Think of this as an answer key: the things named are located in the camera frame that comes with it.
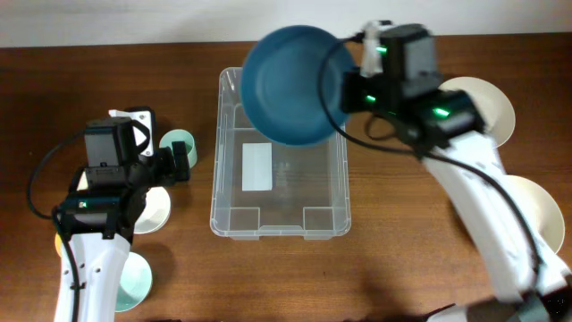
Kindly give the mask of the small mint green bowl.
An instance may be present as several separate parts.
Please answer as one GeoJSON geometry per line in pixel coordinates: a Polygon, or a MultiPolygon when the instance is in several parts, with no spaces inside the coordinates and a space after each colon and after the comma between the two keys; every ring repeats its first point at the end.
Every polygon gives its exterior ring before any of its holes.
{"type": "Polygon", "coordinates": [[[149,295],[152,285],[151,266],[141,255],[131,252],[123,267],[115,312],[125,312],[137,307],[149,295]]]}

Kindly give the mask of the beige bowl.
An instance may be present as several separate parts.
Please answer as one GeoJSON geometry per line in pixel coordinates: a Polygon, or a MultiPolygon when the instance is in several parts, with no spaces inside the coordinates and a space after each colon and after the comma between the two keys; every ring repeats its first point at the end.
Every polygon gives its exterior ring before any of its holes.
{"type": "Polygon", "coordinates": [[[475,103],[496,147],[506,143],[516,126],[514,107],[508,97],[492,83],[475,77],[456,77],[446,80],[441,90],[464,90],[475,103]]]}

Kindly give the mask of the clear plastic storage bin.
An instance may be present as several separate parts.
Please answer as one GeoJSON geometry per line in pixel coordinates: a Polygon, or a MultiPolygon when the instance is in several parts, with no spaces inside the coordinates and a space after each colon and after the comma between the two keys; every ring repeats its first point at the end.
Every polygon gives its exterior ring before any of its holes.
{"type": "Polygon", "coordinates": [[[270,141],[243,112],[241,68],[219,76],[210,228],[220,237],[329,240],[351,227],[347,144],[340,135],[308,148],[270,141]],[[242,145],[272,144],[273,188],[243,191],[242,145]]]}

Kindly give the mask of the blue plate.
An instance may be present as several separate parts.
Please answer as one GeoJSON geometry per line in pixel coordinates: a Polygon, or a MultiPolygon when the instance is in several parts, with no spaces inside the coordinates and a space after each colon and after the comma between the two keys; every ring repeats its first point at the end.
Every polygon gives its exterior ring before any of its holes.
{"type": "Polygon", "coordinates": [[[341,88],[355,66],[339,40],[317,27],[276,30],[257,42],[242,68],[240,98],[251,124],[269,140],[309,146],[343,125],[341,88]]]}

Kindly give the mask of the cream white bowl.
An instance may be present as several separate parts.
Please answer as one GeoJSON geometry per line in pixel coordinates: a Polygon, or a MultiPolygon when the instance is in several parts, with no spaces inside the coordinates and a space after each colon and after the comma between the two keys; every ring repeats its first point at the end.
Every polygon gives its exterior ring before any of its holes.
{"type": "Polygon", "coordinates": [[[565,240],[563,214],[551,194],[538,183],[522,176],[507,175],[508,183],[522,196],[528,217],[554,253],[558,253],[565,240]]]}

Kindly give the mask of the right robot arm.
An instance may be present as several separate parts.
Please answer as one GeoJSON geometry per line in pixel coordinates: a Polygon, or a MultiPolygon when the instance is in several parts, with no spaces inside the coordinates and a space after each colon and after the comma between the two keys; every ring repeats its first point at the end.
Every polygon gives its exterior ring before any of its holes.
{"type": "Polygon", "coordinates": [[[354,37],[361,65],[344,76],[341,109],[390,123],[450,197],[484,260],[493,297],[429,321],[568,321],[571,271],[528,220],[507,184],[494,137],[462,89],[442,89],[433,35],[420,24],[370,21],[354,37]]]}

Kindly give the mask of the small yellow bowl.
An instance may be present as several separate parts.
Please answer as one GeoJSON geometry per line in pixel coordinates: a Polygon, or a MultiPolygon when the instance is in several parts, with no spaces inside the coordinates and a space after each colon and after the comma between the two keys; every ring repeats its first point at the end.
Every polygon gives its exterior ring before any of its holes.
{"type": "Polygon", "coordinates": [[[62,240],[60,235],[57,233],[55,235],[55,250],[59,257],[62,256],[62,240]]]}

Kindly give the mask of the small white bowl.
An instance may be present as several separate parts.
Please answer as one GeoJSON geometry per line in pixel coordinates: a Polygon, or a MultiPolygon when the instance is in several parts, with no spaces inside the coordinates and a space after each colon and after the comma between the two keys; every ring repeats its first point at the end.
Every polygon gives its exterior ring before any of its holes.
{"type": "Polygon", "coordinates": [[[167,189],[151,188],[146,194],[146,206],[135,223],[134,233],[153,233],[161,229],[169,219],[171,208],[171,197],[167,189]]]}

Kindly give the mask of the cream white cup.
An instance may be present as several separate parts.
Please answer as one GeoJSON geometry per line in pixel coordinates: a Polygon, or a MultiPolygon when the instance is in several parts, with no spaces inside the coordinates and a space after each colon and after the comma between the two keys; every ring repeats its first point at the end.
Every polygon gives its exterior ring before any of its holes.
{"type": "Polygon", "coordinates": [[[86,173],[83,172],[81,174],[80,180],[78,182],[77,190],[78,191],[84,191],[87,189],[88,189],[88,179],[87,179],[86,173]]]}

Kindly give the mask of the mint green cup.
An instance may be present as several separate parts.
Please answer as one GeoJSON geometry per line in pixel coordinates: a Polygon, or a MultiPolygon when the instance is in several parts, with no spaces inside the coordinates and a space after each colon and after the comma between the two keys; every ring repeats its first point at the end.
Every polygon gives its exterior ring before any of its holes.
{"type": "Polygon", "coordinates": [[[193,168],[198,161],[196,142],[193,135],[183,129],[175,129],[168,131],[159,141],[160,148],[171,148],[175,142],[183,142],[185,144],[186,156],[189,167],[193,168]]]}

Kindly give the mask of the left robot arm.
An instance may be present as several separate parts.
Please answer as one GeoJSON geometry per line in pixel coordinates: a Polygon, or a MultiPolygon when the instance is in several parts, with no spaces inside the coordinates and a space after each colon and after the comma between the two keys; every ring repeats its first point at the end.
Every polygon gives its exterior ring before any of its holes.
{"type": "Polygon", "coordinates": [[[57,321],[114,320],[122,271],[147,192],[190,177],[187,143],[176,140],[144,157],[135,129],[150,134],[129,117],[93,121],[78,134],[88,159],[79,175],[88,187],[81,190],[73,182],[52,210],[62,241],[57,321]]]}

